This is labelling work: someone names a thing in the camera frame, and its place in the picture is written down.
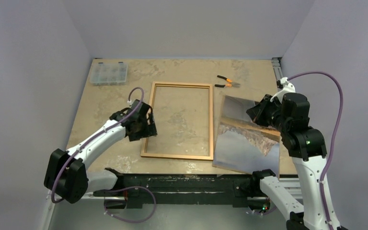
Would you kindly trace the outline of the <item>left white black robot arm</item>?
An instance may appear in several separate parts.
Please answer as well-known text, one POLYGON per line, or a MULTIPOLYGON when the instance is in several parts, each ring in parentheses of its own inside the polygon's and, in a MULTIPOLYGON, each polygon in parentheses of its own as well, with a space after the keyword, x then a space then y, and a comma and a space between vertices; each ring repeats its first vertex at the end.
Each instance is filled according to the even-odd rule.
POLYGON ((113 113, 87 139, 67 150, 54 150, 48 161, 44 186, 51 191, 51 201, 73 204, 86 193, 106 190, 112 196, 123 192, 124 183, 113 170, 88 173, 88 168, 116 142, 128 138, 138 141, 157 135, 153 108, 140 100, 113 113))

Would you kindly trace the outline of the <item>landscape photo print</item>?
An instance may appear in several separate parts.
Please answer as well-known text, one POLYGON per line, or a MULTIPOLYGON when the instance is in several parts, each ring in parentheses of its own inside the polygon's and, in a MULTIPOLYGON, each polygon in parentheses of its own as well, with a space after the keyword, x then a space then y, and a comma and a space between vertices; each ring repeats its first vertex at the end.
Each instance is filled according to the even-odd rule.
POLYGON ((252 122, 246 111, 256 104, 223 97, 213 166, 247 174, 270 169, 279 174, 280 133, 252 122))

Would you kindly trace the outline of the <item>wooden picture frame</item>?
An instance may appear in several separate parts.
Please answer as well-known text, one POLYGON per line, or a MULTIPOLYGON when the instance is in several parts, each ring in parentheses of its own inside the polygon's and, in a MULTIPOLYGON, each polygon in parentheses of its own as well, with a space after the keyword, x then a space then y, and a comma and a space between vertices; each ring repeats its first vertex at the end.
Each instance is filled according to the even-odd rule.
POLYGON ((212 84, 155 81, 149 104, 158 134, 143 141, 141 157, 213 160, 212 84))

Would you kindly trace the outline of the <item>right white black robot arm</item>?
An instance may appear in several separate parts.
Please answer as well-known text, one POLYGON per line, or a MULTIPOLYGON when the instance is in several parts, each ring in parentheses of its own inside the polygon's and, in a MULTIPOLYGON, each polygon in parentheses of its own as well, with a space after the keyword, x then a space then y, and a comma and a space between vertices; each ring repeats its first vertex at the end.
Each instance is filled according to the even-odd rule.
POLYGON ((343 230, 333 208, 326 177, 327 154, 323 134, 309 126, 310 103, 295 92, 280 101, 267 94, 246 113, 252 122, 280 132, 296 168, 303 203, 285 189, 271 170, 255 171, 250 189, 265 194, 283 215, 288 230, 343 230))

